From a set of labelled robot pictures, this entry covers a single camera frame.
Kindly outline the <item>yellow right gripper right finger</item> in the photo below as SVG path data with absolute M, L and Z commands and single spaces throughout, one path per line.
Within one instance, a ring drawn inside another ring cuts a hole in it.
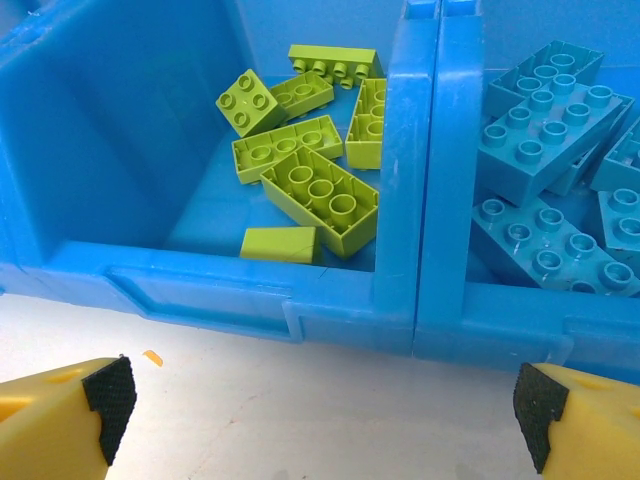
M 640 480 L 640 386 L 524 363 L 513 408 L 543 480 Z

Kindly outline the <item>small square blue lego brick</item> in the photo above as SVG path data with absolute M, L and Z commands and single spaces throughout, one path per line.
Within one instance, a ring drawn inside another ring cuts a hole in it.
M 599 191 L 598 202 L 604 245 L 640 252 L 640 193 L 629 188 Z

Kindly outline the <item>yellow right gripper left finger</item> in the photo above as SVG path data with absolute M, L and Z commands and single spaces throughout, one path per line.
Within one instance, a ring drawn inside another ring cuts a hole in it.
M 136 400 L 126 356 L 0 383 L 0 480 L 105 480 Z

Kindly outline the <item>small square green lego brick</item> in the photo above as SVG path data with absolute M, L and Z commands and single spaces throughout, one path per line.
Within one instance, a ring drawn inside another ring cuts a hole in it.
M 252 69 L 247 69 L 218 97 L 216 106 L 241 138 L 272 130 L 287 116 Z

